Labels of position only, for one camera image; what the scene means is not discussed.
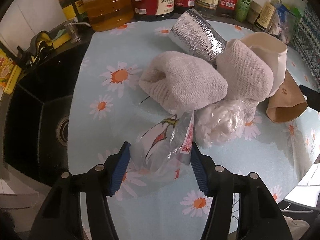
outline table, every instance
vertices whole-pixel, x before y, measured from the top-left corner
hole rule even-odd
[[[167,37],[176,19],[135,22],[95,33],[81,64],[74,91],[68,130],[68,163],[72,174],[87,172],[116,153],[124,141],[137,138],[170,116],[138,86],[153,57],[166,50],[181,51]],[[226,40],[251,30],[209,21]],[[298,85],[316,90],[300,55],[288,48],[287,69]],[[302,179],[320,149],[320,115],[308,108],[299,118],[272,123],[259,104],[255,118],[241,138],[200,148],[232,173],[260,175],[280,202]],[[239,196],[234,195],[230,232],[237,228]],[[200,239],[212,199],[196,183],[191,166],[173,182],[150,182],[129,163],[120,190],[108,197],[119,239]],[[88,232],[85,199],[82,219]]]

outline bottle with orange cap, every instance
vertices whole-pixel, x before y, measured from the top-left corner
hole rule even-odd
[[[256,31],[268,32],[273,21],[276,9],[282,4],[281,0],[267,0],[260,12],[259,17],[253,24]]]

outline amber liquid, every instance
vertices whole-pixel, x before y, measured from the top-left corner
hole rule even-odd
[[[97,32],[111,30],[133,18],[131,0],[84,1],[90,24]]]

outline chinese character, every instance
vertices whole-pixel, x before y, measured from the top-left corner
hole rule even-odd
[[[249,6],[251,3],[251,0],[242,0],[241,2]]]

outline silver screw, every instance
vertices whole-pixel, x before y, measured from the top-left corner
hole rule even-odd
[[[224,171],[224,168],[223,168],[222,166],[220,166],[220,165],[215,166],[214,169],[215,169],[216,171],[218,171],[218,172],[223,172],[223,171]]]
[[[257,179],[258,178],[258,174],[255,173],[255,172],[251,172],[249,176],[250,176],[251,179]]]
[[[96,171],[102,171],[104,169],[103,164],[98,164],[97,166],[95,166],[94,168]]]
[[[69,177],[70,173],[69,172],[64,172],[61,174],[61,178],[66,179],[67,177]]]

